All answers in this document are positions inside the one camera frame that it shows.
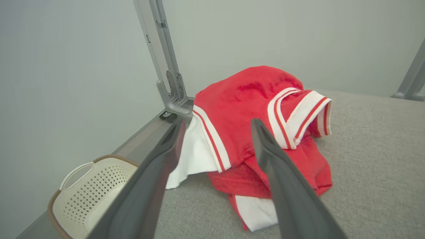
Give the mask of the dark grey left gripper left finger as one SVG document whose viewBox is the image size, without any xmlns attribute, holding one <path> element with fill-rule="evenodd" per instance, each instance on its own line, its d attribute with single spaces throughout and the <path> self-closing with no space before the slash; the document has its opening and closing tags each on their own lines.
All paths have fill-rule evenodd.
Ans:
<svg viewBox="0 0 425 239">
<path fill-rule="evenodd" d="M 170 173 L 177 167 L 186 120 L 171 123 L 117 198 L 88 235 L 89 239 L 153 239 Z"/>
</svg>

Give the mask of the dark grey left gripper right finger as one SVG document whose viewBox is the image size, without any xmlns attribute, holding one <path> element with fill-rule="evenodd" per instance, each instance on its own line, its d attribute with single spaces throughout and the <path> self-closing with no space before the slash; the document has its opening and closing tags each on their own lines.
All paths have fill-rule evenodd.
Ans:
<svg viewBox="0 0 425 239">
<path fill-rule="evenodd" d="M 257 164 L 269 179 L 281 238 L 346 239 L 342 228 L 260 119 L 252 119 L 251 134 Z"/>
</svg>

